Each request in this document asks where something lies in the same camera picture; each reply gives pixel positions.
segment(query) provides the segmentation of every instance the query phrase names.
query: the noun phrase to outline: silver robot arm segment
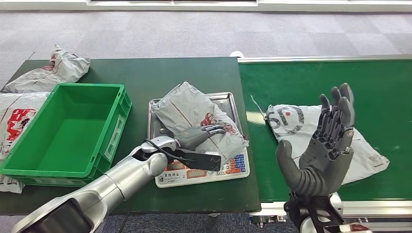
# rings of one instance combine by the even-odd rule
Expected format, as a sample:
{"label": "silver robot arm segment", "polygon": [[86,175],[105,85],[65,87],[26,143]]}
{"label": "silver robot arm segment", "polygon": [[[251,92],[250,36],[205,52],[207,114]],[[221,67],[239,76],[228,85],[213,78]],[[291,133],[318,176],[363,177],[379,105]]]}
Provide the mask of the silver robot arm segment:
{"label": "silver robot arm segment", "polygon": [[[176,149],[176,140],[161,136],[152,139],[160,148]],[[152,153],[145,161],[133,157]],[[83,188],[54,198],[19,223],[13,233],[92,233],[122,201],[129,199],[168,164],[165,154],[145,142],[103,176]]]}

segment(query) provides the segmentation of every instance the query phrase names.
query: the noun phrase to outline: digital scale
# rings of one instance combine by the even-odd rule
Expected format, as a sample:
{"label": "digital scale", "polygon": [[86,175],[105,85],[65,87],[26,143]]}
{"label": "digital scale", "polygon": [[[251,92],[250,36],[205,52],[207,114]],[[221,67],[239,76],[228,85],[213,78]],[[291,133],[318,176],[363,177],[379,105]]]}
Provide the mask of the digital scale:
{"label": "digital scale", "polygon": [[[233,94],[229,92],[206,94],[206,96],[216,104],[228,117],[237,125],[240,133],[242,129],[239,122],[238,112],[236,110]],[[156,117],[152,111],[160,99],[151,100],[149,102],[149,123],[148,123],[148,138],[152,139],[161,135],[167,128]],[[155,178],[156,185],[159,188],[182,186],[195,183],[206,183],[214,181],[223,181],[237,178],[244,178],[249,175],[249,160],[247,149],[245,148],[241,154],[230,159],[226,164],[222,164],[220,171],[205,171],[199,169],[190,169],[181,162],[174,160],[169,164],[165,171]]]}

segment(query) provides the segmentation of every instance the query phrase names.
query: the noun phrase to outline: white string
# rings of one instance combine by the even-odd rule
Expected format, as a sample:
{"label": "white string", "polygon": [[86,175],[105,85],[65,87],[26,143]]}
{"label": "white string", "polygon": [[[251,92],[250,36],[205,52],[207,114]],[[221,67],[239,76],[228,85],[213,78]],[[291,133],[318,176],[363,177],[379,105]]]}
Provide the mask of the white string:
{"label": "white string", "polygon": [[262,114],[263,119],[264,119],[264,120],[267,120],[267,117],[263,114],[262,109],[259,107],[259,104],[256,103],[256,101],[253,99],[253,96],[252,96],[252,95],[250,95],[250,98],[252,98],[253,103],[255,103],[255,105],[256,105],[257,108],[259,109],[260,114]]}

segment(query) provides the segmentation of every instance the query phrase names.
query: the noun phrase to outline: humanoid robot hand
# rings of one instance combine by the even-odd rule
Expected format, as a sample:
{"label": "humanoid robot hand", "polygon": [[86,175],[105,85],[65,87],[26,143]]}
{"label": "humanoid robot hand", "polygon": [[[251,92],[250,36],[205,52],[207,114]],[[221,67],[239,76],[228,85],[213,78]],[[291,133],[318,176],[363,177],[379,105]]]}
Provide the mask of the humanoid robot hand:
{"label": "humanoid robot hand", "polygon": [[299,160],[292,159],[292,145],[281,140],[276,159],[288,187],[305,196],[327,196],[340,188],[352,161],[350,148],[355,111],[353,93],[347,83],[331,90],[333,102],[320,95],[322,110],[317,130]]}

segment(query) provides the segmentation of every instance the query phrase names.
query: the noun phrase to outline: scale keypad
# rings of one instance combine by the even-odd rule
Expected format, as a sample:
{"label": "scale keypad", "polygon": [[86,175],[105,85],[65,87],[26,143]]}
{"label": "scale keypad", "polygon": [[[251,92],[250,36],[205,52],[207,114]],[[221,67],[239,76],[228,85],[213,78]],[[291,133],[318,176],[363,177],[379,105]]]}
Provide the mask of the scale keypad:
{"label": "scale keypad", "polygon": [[238,154],[223,165],[220,171],[216,171],[216,175],[230,175],[235,173],[246,172],[244,154]]}

